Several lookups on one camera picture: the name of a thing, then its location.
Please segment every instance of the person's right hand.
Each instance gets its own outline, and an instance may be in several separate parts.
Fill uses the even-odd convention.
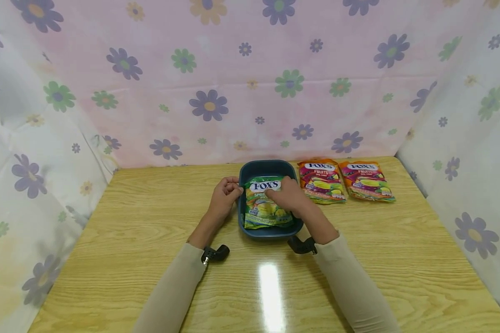
[[[300,212],[314,205],[313,201],[302,191],[296,180],[291,179],[289,176],[285,176],[281,180],[279,191],[268,189],[265,191],[265,196],[269,197],[284,210],[291,211],[295,217],[301,217]]]

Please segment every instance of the wood grain surface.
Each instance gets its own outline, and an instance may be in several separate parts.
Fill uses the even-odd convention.
[[[404,167],[381,164],[395,203],[321,206],[381,288],[404,332],[500,332],[500,308]],[[130,332],[150,292],[240,164],[124,169],[113,177],[31,333]],[[226,222],[181,332],[348,332],[311,255]]]

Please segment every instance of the dark blue plastic tray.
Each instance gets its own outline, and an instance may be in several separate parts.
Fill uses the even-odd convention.
[[[244,184],[250,179],[264,176],[289,176],[296,180],[296,171],[291,164],[280,159],[252,161],[244,164],[241,168],[239,173],[239,184],[241,187],[244,187]],[[246,190],[239,197],[238,205],[239,227],[251,238],[288,238],[299,232],[304,225],[302,220],[293,216],[294,224],[288,228],[270,227],[255,230],[245,229],[244,209],[246,208]]]

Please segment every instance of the candy package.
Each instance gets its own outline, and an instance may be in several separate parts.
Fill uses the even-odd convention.
[[[344,184],[352,197],[372,201],[395,200],[377,162],[342,162],[339,166]]]
[[[313,202],[319,204],[344,203],[337,162],[331,159],[302,161],[298,164],[300,187]]]
[[[291,213],[283,210],[265,196],[265,190],[277,191],[281,188],[282,177],[256,177],[244,184],[246,191],[245,229],[267,227],[290,227],[293,224]]]

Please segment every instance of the beige sleeve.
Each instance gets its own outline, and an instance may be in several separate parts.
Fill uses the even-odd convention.
[[[354,332],[400,332],[389,304],[353,256],[344,236],[326,245],[315,246],[317,254],[314,258]]]
[[[133,333],[177,333],[206,267],[204,250],[186,243],[158,281],[135,323]]]

